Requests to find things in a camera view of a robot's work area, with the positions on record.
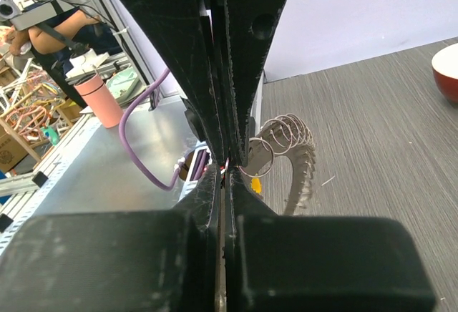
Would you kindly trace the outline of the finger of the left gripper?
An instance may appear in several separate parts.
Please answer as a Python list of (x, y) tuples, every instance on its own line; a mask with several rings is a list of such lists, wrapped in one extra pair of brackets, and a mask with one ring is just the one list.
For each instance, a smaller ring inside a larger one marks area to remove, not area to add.
[(223, 60), (229, 157), (248, 163), (248, 118), (287, 0), (223, 0), (227, 57)]
[(184, 91), (214, 160), (229, 158), (221, 57), (224, 0), (120, 0)]

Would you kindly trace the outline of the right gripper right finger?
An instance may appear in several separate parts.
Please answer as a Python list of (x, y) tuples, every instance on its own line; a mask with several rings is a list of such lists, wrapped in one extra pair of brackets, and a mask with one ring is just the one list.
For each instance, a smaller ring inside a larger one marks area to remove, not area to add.
[(229, 311), (433, 311), (407, 229), (389, 218), (275, 214), (239, 169), (225, 176)]

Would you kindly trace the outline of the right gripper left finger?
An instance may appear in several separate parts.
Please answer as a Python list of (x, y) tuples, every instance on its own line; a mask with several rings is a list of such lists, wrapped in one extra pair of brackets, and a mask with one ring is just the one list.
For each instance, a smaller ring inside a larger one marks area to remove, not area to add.
[(217, 165), (169, 210), (40, 215), (1, 255), (3, 311), (214, 311)]

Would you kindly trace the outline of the yellow key tag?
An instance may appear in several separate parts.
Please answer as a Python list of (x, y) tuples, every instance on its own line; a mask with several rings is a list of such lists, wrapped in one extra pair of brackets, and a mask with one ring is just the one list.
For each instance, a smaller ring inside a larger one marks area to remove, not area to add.
[(251, 189), (257, 193), (257, 194), (261, 194), (262, 193), (262, 185), (261, 185), (261, 182), (260, 182), (260, 179), (257, 178), (257, 177), (253, 177), (250, 181), (250, 186), (251, 186)]

